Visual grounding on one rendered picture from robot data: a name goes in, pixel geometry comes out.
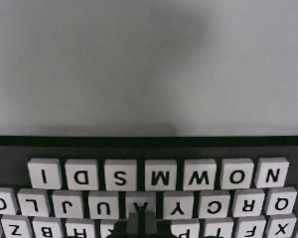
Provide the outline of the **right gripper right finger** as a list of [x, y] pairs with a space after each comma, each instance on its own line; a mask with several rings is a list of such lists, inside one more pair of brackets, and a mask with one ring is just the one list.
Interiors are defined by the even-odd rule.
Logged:
[[[178, 238], [178, 237], [172, 234], [171, 226], [168, 222], [157, 221], [157, 224], [156, 224], [155, 212], [142, 212], [142, 238]], [[204, 236], [200, 238], [222, 238], [222, 237], [209, 235], [209, 236]]]

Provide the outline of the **black keyboard case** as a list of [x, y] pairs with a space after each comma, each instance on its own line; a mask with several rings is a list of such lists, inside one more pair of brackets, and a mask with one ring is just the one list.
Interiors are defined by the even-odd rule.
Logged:
[[296, 238], [298, 136], [0, 136], [0, 238], [105, 238], [129, 212], [179, 238]]

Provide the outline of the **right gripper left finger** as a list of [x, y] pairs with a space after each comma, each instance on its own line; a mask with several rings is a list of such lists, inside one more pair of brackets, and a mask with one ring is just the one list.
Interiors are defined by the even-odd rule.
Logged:
[[[83, 238], [67, 236], [62, 238]], [[118, 221], [105, 238], [142, 238], [142, 212], [129, 212], [128, 221]]]

